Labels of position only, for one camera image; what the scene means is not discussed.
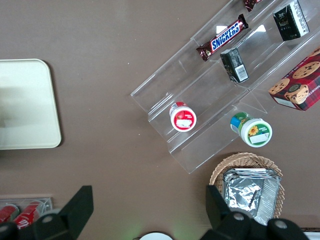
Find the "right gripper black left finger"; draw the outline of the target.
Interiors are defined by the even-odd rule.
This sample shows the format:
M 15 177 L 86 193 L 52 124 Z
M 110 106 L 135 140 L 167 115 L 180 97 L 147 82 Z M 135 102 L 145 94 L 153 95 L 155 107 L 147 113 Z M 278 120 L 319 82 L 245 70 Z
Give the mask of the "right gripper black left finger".
M 40 217 L 18 232 L 20 240 L 76 240 L 94 211 L 93 187 L 82 186 L 58 212 Z

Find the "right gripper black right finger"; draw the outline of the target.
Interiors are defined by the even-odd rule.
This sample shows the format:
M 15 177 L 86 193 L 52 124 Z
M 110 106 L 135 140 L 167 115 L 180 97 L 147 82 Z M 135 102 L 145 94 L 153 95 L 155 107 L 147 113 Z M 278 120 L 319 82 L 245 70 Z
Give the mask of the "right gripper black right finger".
M 267 227 L 247 213 L 231 211 L 214 185 L 205 190 L 206 213 L 211 224 L 205 240 L 268 240 Z

